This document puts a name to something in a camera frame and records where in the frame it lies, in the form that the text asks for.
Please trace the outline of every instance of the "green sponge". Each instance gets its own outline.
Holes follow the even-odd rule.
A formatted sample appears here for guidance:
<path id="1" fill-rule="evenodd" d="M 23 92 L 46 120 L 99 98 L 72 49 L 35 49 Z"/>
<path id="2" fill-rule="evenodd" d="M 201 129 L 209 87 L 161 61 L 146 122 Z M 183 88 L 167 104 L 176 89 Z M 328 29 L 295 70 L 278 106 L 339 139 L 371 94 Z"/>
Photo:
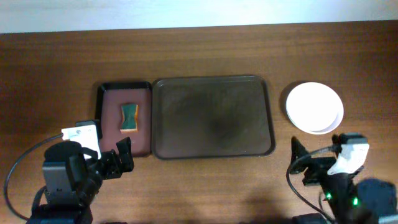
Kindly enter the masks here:
<path id="1" fill-rule="evenodd" d="M 138 131 L 137 127 L 138 105 L 122 105 L 122 126 L 120 132 L 130 133 Z"/>

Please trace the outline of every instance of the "brown wood surface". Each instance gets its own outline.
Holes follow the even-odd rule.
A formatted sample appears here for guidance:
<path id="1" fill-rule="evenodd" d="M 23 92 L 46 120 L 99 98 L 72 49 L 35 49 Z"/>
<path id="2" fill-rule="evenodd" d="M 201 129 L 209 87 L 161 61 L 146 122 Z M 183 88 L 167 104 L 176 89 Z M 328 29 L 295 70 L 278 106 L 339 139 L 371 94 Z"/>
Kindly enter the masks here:
<path id="1" fill-rule="evenodd" d="M 95 86 L 148 80 L 256 74 L 271 99 L 277 148 L 268 157 L 160 161 L 135 159 L 133 173 L 105 181 L 91 205 L 94 223 L 237 223 L 313 212 L 289 189 L 290 138 L 314 150 L 331 134 L 295 128 L 280 109 L 296 81 L 322 82 L 340 95 L 345 117 L 334 133 L 361 132 L 371 145 L 365 171 L 398 184 L 398 21 L 106 30 L 0 35 L 0 179 L 38 141 L 94 117 Z M 15 207 L 30 216 L 44 185 L 45 148 L 27 157 L 10 183 Z M 304 188 L 317 202 L 319 188 Z M 20 222 L 0 200 L 0 222 Z"/>

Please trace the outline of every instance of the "wooden table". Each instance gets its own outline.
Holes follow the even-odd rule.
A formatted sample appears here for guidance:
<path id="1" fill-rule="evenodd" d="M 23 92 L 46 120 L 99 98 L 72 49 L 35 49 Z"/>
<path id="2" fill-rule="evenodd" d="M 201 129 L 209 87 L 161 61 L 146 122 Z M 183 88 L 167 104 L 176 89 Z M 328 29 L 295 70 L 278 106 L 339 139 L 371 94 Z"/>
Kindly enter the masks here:
<path id="1" fill-rule="evenodd" d="M 303 80 L 324 83 L 343 100 L 345 117 L 334 133 L 369 138 L 357 179 L 398 184 L 398 21 L 0 35 L 0 178 L 28 147 L 93 118 L 101 82 L 240 74 L 260 75 L 269 86 L 275 152 L 135 159 L 133 173 L 104 182 L 91 205 L 94 223 L 237 223 L 313 212 L 285 179 L 292 136 L 310 150 L 331 144 L 331 134 L 306 134 L 283 115 L 283 90 Z M 13 204 L 27 216 L 44 185 L 44 151 L 29 155 L 10 183 Z M 292 178 L 316 203 L 319 188 Z M 17 223 L 2 196 L 0 204 L 0 222 Z"/>

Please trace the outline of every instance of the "green light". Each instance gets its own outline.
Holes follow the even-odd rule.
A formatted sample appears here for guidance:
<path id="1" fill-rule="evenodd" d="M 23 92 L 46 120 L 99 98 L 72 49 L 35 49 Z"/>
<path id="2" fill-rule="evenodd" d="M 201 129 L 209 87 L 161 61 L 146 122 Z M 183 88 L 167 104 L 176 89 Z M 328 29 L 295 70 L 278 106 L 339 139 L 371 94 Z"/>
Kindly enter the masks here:
<path id="1" fill-rule="evenodd" d="M 358 204 L 359 204 L 359 200 L 357 197 L 355 197 L 353 200 L 353 205 L 357 206 Z"/>
<path id="2" fill-rule="evenodd" d="M 327 200 L 330 200 L 331 199 L 331 193 L 326 193 L 325 197 L 326 197 Z"/>

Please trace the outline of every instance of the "green scouring pad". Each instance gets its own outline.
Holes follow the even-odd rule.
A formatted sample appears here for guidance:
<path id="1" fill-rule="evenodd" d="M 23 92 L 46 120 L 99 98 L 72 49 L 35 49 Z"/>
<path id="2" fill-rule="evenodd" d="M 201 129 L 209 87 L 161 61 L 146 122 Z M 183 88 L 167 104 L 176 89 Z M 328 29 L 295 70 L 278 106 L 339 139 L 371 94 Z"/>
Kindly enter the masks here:
<path id="1" fill-rule="evenodd" d="M 130 133 L 138 131 L 137 117 L 138 117 L 138 105 L 128 104 L 122 105 L 122 126 L 120 132 Z"/>

